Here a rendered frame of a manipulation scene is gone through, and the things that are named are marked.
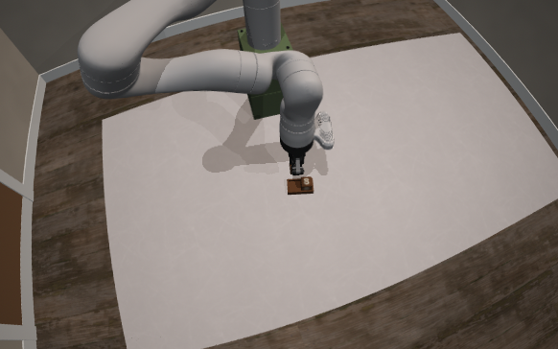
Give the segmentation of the brown wooden tray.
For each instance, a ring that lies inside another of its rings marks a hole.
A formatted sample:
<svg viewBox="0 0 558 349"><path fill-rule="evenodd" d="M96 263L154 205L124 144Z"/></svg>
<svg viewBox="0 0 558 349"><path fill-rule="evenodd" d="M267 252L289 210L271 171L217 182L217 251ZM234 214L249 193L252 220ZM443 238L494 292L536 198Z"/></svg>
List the brown wooden tray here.
<svg viewBox="0 0 558 349"><path fill-rule="evenodd" d="M287 179L288 195L302 195L302 194L314 193L313 179L312 179L312 184L313 184L312 190L306 190L306 191L301 191L300 179L301 178Z"/></svg>

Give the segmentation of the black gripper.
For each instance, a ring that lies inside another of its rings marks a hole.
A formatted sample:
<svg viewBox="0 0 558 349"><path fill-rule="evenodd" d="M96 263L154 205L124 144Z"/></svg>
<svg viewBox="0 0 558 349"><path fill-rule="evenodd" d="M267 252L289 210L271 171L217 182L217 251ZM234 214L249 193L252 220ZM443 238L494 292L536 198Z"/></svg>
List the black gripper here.
<svg viewBox="0 0 558 349"><path fill-rule="evenodd" d="M290 164L291 164L291 174L292 175L302 175L304 174L304 169L302 164L304 164L304 157L306 156L306 152L311 149L313 146L313 141L306 147L303 148L292 148L286 145L280 137L280 144L282 148L289 153ZM303 160L302 160L303 159Z"/></svg>

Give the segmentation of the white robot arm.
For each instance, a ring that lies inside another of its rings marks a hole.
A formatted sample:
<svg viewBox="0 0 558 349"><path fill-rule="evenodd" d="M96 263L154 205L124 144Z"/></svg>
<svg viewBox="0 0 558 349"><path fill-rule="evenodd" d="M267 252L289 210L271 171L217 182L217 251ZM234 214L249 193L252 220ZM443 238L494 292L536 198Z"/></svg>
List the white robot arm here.
<svg viewBox="0 0 558 349"><path fill-rule="evenodd" d="M312 60L301 52L217 49L178 58L141 58L165 28L199 15L215 1L130 0L98 20L78 45L85 88L102 99L183 91L262 94L271 80L278 80L283 94L281 140L303 148L314 139L331 150L335 141L329 113L321 111L314 118L323 98L322 82ZM280 0L243 4L249 46L276 47L281 40Z"/></svg>

